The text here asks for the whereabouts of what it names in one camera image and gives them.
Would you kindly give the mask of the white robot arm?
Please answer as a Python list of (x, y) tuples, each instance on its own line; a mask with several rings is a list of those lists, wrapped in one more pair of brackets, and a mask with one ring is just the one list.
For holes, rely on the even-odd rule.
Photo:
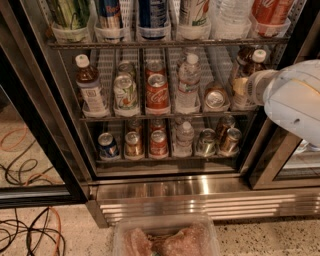
[(301, 139), (320, 146), (320, 60), (237, 78), (235, 92), (263, 106), (268, 118)]

